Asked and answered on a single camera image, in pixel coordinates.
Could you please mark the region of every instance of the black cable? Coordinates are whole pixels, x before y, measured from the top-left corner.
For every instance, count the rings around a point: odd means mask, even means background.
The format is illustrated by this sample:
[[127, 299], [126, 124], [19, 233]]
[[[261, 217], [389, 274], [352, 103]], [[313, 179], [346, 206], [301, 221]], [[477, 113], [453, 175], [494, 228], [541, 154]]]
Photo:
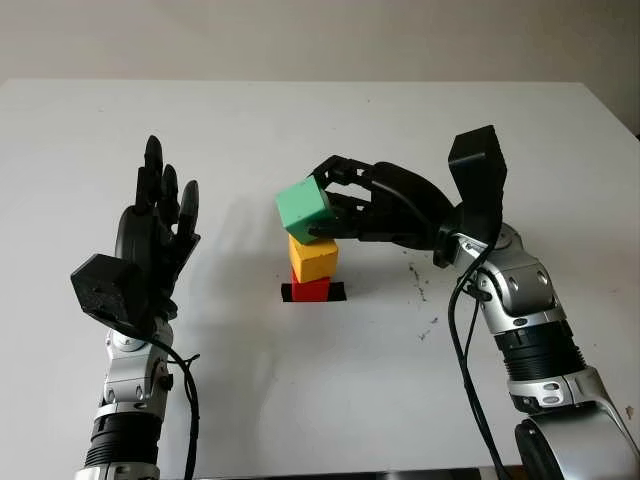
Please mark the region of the black cable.
[[471, 345], [471, 337], [473, 336], [473, 329], [476, 326], [476, 319], [478, 318], [478, 307], [480, 307], [480, 300], [476, 298], [476, 305], [473, 307], [473, 316], [471, 317], [471, 325], [469, 326], [469, 333], [467, 334], [467, 342], [464, 345], [464, 362], [467, 363], [469, 359], [469, 346]]
[[167, 353], [182, 370], [184, 374], [184, 390], [191, 407], [191, 425], [189, 427], [189, 448], [187, 450], [187, 462], [184, 467], [184, 480], [193, 479], [193, 471], [196, 467], [196, 453], [198, 449], [198, 433], [200, 430], [200, 405], [198, 404], [198, 392], [196, 390], [196, 382], [191, 375], [189, 367], [191, 363], [197, 359], [200, 354], [194, 355], [187, 361], [183, 360], [169, 345], [155, 338], [141, 339], [160, 348]]
[[453, 342], [453, 347], [456, 351], [456, 357], [458, 359], [458, 364], [460, 365], [460, 372], [462, 373], [462, 380], [464, 384], [464, 388], [467, 392], [467, 397], [469, 399], [469, 405], [471, 406], [471, 412], [476, 420], [476, 424], [478, 425], [478, 430], [480, 430], [480, 434], [484, 439], [487, 448], [489, 449], [489, 454], [491, 455], [491, 459], [493, 461], [493, 465], [496, 469], [496, 473], [500, 480], [508, 480], [511, 476], [507, 473], [502, 464], [502, 460], [500, 459], [500, 454], [498, 453], [498, 449], [493, 441], [493, 436], [491, 435], [491, 429], [489, 428], [489, 424], [487, 423], [487, 419], [484, 416], [484, 411], [482, 410], [482, 405], [480, 404], [480, 400], [478, 399], [478, 395], [476, 393], [475, 387], [473, 386], [473, 381], [471, 380], [471, 374], [469, 373], [469, 369], [467, 367], [467, 362], [465, 360], [465, 354], [462, 350], [462, 345], [460, 345], [460, 337], [458, 336], [458, 329], [456, 327], [455, 320], [455, 310], [456, 304], [458, 303], [458, 298], [460, 297], [460, 293], [462, 289], [465, 287], [469, 279], [472, 275], [475, 274], [476, 270], [480, 265], [484, 263], [487, 259], [491, 251], [493, 250], [493, 245], [489, 245], [485, 248], [480, 255], [469, 265], [469, 267], [465, 270], [464, 274], [458, 280], [458, 283], [453, 289], [451, 293], [451, 297], [449, 299], [449, 307], [447, 310], [447, 317], [449, 321], [449, 330], [451, 332], [451, 340]]

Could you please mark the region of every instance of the white table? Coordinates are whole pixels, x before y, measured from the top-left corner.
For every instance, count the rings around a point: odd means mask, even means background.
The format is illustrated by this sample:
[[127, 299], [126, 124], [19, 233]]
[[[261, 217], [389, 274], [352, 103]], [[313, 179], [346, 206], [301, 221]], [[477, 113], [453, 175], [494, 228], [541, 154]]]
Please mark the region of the white table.
[[[348, 302], [283, 304], [273, 201], [333, 153], [396, 162], [457, 201], [452, 139], [488, 123], [509, 168], [505, 219], [550, 271], [625, 419], [626, 406], [639, 412], [640, 147], [583, 86], [16, 80], [0, 89], [3, 477], [72, 478], [82, 466], [105, 329], [80, 311], [69, 274], [112, 252], [149, 134], [181, 186], [200, 183], [202, 242], [174, 297], [175, 348], [202, 354], [198, 475], [488, 465], [445, 320], [455, 272], [430, 254], [341, 241]], [[469, 314], [465, 301], [461, 324]], [[522, 415], [483, 327], [472, 372], [516, 463]], [[639, 417], [628, 422], [636, 441]], [[175, 388], [163, 477], [183, 472], [187, 422]]]

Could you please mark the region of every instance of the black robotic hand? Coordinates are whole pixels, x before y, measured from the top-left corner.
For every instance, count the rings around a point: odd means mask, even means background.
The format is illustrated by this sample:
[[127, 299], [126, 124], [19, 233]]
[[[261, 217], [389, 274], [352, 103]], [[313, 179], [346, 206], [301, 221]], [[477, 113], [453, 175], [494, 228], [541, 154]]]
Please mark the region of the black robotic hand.
[[318, 186], [359, 185], [371, 201], [326, 192], [336, 218], [313, 223], [309, 233], [434, 250], [434, 262], [445, 267], [456, 235], [489, 244], [500, 231], [506, 166], [493, 126], [458, 135], [449, 169], [462, 197], [457, 207], [431, 182], [397, 165], [334, 155], [313, 170]]
[[[82, 310], [125, 335], [149, 337], [154, 318], [175, 318], [175, 282], [200, 240], [198, 184], [187, 183], [178, 204], [174, 168], [163, 170], [160, 141], [149, 137], [138, 169], [135, 204], [120, 218], [115, 256], [96, 254], [72, 275]], [[172, 227], [177, 224], [176, 233]]]

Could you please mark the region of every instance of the silver robotic arm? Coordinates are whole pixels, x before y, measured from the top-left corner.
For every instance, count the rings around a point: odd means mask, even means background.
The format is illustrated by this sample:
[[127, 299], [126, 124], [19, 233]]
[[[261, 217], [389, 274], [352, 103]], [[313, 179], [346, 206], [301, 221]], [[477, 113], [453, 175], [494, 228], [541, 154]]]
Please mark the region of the silver robotic arm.
[[173, 386], [169, 357], [185, 376], [191, 426], [184, 478], [193, 477], [199, 408], [189, 366], [197, 356], [185, 361], [173, 351], [169, 320], [177, 315], [175, 282], [200, 240], [194, 232], [197, 183], [185, 186], [181, 204], [177, 192], [175, 170], [163, 168], [160, 142], [152, 136], [138, 169], [135, 204], [120, 219], [115, 255], [94, 255], [71, 275], [82, 310], [109, 327], [109, 368], [75, 480], [160, 478], [157, 443]]
[[493, 442], [460, 344], [455, 306], [461, 292], [480, 302], [509, 374], [515, 407], [529, 415], [516, 427], [525, 469], [535, 480], [640, 478], [640, 455], [595, 368], [573, 334], [544, 266], [502, 221], [506, 164], [493, 126], [456, 136], [449, 169], [462, 202], [453, 206], [433, 184], [397, 165], [333, 156], [313, 172], [325, 189], [357, 184], [364, 201], [326, 192], [334, 219], [315, 222], [318, 237], [385, 241], [433, 250], [434, 264], [462, 276], [448, 320], [474, 418], [496, 466], [509, 478]]
[[[453, 265], [465, 271], [483, 242], [458, 238]], [[534, 479], [637, 479], [640, 454], [598, 375], [585, 364], [549, 273], [507, 224], [473, 279], [489, 331], [505, 358], [516, 427]]]

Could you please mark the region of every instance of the stacked blocks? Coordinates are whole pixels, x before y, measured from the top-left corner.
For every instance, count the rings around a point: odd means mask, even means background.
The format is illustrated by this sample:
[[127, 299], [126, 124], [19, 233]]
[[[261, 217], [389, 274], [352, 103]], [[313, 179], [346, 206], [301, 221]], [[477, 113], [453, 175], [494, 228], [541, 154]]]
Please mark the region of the stacked blocks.
[[328, 301], [331, 276], [338, 264], [338, 245], [333, 239], [319, 239], [308, 232], [313, 222], [334, 218], [326, 193], [315, 178], [308, 177], [280, 192], [276, 204], [282, 225], [289, 232], [291, 299]]
[[316, 239], [307, 231], [310, 223], [334, 218], [327, 194], [313, 177], [280, 192], [276, 196], [276, 204], [282, 226], [302, 244]]
[[294, 302], [326, 302], [336, 273], [338, 245], [333, 239], [303, 245], [289, 235], [291, 297]]

